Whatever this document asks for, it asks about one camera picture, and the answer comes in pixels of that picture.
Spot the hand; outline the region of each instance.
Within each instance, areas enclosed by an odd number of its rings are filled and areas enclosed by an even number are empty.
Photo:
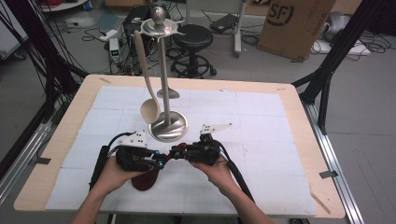
[[[234,190],[235,187],[238,188],[231,177],[227,161],[222,156],[220,156],[212,166],[197,162],[191,162],[191,165],[204,172],[209,181],[218,187],[219,191],[225,196],[227,196],[231,190]]]
[[[116,158],[110,157],[92,190],[97,190],[97,192],[106,196],[111,191],[120,188],[127,180],[143,173],[145,172],[124,171],[117,164]]]

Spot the stool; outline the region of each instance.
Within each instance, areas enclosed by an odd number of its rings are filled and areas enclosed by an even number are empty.
[[[171,71],[177,72],[177,77],[203,78],[203,74],[210,70],[210,75],[214,76],[217,71],[212,64],[203,56],[196,54],[201,49],[205,49],[212,44],[212,33],[205,27],[195,24],[183,25],[178,27],[177,30],[185,34],[173,35],[175,44],[181,47],[183,52],[175,58],[171,65]]]

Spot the gray floor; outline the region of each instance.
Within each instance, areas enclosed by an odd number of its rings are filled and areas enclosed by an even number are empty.
[[[197,21],[207,22],[205,17]],[[263,18],[247,18],[243,25],[262,23]],[[90,72],[106,69],[108,56],[103,43],[84,42],[81,40],[84,35],[83,30],[63,33],[66,46],[85,69]],[[396,38],[390,37],[389,40],[395,46]],[[325,58],[325,55],[311,54],[304,63],[294,63],[247,44],[242,44],[243,52],[239,58],[235,58],[232,45],[231,36],[215,35],[212,46],[201,52],[218,70],[216,76],[206,75],[206,79],[291,83],[315,71]],[[357,62],[345,59],[332,79],[328,135],[362,217],[369,224],[396,223],[396,121],[393,117],[396,114],[396,90],[393,88],[396,83],[395,58],[396,51],[389,49],[385,53],[361,57]],[[3,159],[43,102],[43,91],[30,60],[10,59],[0,64],[0,159]],[[69,222],[73,216],[70,213],[24,213],[13,209],[13,202],[32,168],[28,166],[1,205],[2,223]],[[104,220],[100,216],[98,223]],[[348,223],[346,218],[310,219],[310,222]],[[276,223],[288,221],[276,219]]]

